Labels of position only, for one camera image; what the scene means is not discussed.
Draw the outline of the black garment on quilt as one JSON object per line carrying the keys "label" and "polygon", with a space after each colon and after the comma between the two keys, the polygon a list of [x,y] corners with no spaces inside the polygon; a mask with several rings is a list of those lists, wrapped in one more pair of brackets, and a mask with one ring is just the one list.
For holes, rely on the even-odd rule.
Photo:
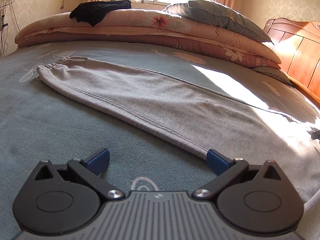
{"label": "black garment on quilt", "polygon": [[130,0],[119,1],[93,1],[80,3],[69,15],[70,19],[86,22],[92,27],[100,23],[104,17],[112,11],[131,9]]}

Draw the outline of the grey sweatpants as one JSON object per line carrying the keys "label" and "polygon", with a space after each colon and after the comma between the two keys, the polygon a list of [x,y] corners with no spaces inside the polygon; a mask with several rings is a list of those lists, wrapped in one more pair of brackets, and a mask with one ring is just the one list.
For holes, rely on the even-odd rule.
{"label": "grey sweatpants", "polygon": [[70,57],[40,65],[60,94],[201,158],[210,149],[260,164],[276,160],[307,209],[319,207],[319,111],[292,87],[262,77],[270,102],[214,91],[154,70]]}

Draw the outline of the pink floral folded quilt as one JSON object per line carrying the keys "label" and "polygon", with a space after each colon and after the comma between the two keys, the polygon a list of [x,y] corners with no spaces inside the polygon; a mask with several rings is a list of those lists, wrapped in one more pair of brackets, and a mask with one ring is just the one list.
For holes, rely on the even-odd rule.
{"label": "pink floral folded quilt", "polygon": [[119,41],[155,44],[234,62],[247,68],[280,68],[270,48],[231,30],[157,10],[124,9],[106,14],[95,26],[69,13],[48,16],[24,27],[19,48],[58,41]]}

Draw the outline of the grey-blue pillow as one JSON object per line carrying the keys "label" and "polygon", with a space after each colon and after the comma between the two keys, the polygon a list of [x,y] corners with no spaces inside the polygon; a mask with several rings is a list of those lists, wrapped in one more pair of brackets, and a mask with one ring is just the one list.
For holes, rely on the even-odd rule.
{"label": "grey-blue pillow", "polygon": [[255,22],[223,4],[210,0],[189,0],[170,4],[165,12],[193,21],[224,28],[256,42],[271,42],[271,38]]}
{"label": "grey-blue pillow", "polygon": [[292,83],[289,80],[288,76],[284,72],[282,72],[280,69],[263,66],[263,67],[255,67],[252,70],[257,73],[276,79],[283,84],[292,86]]}

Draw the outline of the wooden headboard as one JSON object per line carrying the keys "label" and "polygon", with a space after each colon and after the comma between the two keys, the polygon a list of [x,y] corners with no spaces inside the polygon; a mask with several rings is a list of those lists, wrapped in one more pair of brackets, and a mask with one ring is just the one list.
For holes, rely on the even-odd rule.
{"label": "wooden headboard", "polygon": [[319,22],[270,19],[264,31],[281,59],[281,70],[310,96],[319,100]]}

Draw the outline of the teal floral bed sheet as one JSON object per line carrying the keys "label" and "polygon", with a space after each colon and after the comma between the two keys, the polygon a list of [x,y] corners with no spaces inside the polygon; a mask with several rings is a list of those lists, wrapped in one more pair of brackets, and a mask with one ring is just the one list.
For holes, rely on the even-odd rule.
{"label": "teal floral bed sheet", "polygon": [[102,177],[125,192],[189,191],[214,178],[206,162],[168,142],[69,99],[37,78],[40,64],[71,56],[144,68],[178,77],[252,105],[293,155],[272,149],[304,201],[299,233],[319,239],[319,141],[303,124],[319,127],[319,110],[293,87],[237,64],[150,44],[74,41],[35,45],[1,59],[1,239],[20,231],[12,203],[36,164],[64,164],[101,148],[111,152]]}

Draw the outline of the white power strip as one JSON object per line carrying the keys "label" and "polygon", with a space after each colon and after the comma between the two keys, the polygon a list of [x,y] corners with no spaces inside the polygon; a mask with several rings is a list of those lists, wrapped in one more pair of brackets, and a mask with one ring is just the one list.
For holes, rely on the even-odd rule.
{"label": "white power strip", "polygon": [[0,9],[0,29],[3,30],[5,27],[8,26],[8,23],[5,21],[5,10],[4,9]]}

